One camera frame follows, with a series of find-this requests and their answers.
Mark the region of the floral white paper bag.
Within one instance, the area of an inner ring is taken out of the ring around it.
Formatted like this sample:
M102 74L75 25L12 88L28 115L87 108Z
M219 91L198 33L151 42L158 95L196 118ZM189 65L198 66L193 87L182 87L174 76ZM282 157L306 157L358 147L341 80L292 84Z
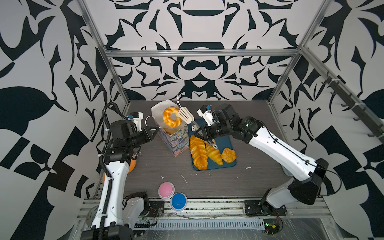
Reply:
M168 107L176 107L180 109L180 107L171 100L159 102L151 108L151 114L146 117L145 125L159 127L159 136L170 149L172 154L176 157L189 148L188 125L182 120L182 124L177 128L168 127L163 121L163 112ZM165 128L175 129L177 132L172 135L168 135L164 131Z

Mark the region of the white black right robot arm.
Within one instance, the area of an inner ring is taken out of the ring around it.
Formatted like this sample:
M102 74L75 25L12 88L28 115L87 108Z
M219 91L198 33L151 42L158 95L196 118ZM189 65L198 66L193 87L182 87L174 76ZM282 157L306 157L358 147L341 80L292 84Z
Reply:
M268 127L253 117L240 118L229 104L216 109L203 105L197 111L206 124L195 130L195 136L213 143L217 137L232 136L270 156L291 174L285 184L268 189L259 201L245 201L245 213L255 216L284 216L286 205L301 202L313 205L320 196L321 185L329 172L329 163L300 153L270 132Z

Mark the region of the ring-shaped bread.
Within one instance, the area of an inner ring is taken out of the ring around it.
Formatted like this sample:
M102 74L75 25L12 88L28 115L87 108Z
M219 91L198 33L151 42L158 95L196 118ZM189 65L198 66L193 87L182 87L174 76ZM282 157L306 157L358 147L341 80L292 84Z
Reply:
M182 119L178 117L179 110L180 109L176 107L168 107L167 109L164 110L163 121L168 127L177 128L182 124Z

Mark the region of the knotted round bun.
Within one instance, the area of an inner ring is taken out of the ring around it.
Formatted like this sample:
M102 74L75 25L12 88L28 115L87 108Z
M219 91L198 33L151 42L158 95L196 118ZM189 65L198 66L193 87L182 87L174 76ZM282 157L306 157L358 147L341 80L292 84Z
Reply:
M237 159L236 152L232 149L225 148L221 154L221 158L227 164L233 163Z

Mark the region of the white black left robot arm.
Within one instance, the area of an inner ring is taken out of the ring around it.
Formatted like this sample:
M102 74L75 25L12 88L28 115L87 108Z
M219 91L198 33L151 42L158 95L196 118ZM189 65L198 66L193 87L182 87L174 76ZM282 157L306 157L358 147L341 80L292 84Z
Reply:
M98 157L105 181L95 218L81 239L132 240L134 228L141 227L138 218L149 211L150 204L146 192L124 196L126 179L141 146L154 140L160 127L142 127L142 113L125 116L114 102L104 106L102 119L107 139Z

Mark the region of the large striped croissant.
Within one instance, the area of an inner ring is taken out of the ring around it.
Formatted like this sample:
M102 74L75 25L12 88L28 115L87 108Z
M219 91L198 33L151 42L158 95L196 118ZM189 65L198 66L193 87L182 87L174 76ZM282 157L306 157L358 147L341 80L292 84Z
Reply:
M214 161L217 165L222 166L224 164L219 149L215 149L214 147L212 147L210 145L206 145L206 150L207 150L208 157L212 161Z

